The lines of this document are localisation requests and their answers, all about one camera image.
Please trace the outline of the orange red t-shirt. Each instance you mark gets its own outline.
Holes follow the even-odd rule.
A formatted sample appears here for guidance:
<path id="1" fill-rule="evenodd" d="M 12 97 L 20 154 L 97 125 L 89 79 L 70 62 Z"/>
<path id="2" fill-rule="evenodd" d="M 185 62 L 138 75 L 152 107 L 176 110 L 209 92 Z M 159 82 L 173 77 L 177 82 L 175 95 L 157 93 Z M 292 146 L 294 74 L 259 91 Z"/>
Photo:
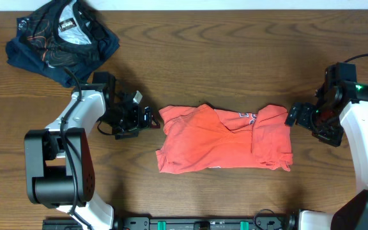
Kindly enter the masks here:
<path id="1" fill-rule="evenodd" d="M 158 170 L 180 174 L 207 168 L 262 168 L 289 171 L 293 163 L 287 110 L 267 105 L 258 111 L 232 112 L 167 106 L 163 146 L 157 150 Z"/>

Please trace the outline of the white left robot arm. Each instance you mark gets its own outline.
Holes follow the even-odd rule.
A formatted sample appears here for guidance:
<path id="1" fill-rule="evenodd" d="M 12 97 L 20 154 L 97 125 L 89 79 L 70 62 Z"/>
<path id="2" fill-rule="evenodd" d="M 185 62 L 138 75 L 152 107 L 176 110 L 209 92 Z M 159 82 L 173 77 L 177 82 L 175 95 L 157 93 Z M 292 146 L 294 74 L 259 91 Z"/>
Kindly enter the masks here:
<path id="1" fill-rule="evenodd" d="M 110 124 L 116 139 L 159 128 L 151 108 L 139 107 L 141 98 L 135 92 L 114 105 L 113 85 L 83 84 L 72 91 L 70 103 L 55 121 L 25 135 L 29 200 L 69 215 L 64 220 L 44 220 L 43 229 L 138 228 L 138 223 L 118 217 L 96 192 L 88 135 L 97 122 Z"/>

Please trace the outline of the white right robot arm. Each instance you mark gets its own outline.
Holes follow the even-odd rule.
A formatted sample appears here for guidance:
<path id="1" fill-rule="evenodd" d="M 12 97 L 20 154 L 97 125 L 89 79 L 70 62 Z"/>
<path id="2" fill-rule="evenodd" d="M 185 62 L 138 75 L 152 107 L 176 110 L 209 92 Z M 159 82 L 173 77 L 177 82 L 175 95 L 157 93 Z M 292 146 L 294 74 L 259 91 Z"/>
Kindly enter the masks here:
<path id="1" fill-rule="evenodd" d="M 355 168 L 356 196 L 334 214 L 300 211 L 296 229 L 368 229 L 368 85 L 341 82 L 316 93 L 318 102 L 296 102 L 285 124 L 310 130 L 321 142 L 338 147 L 346 136 Z"/>

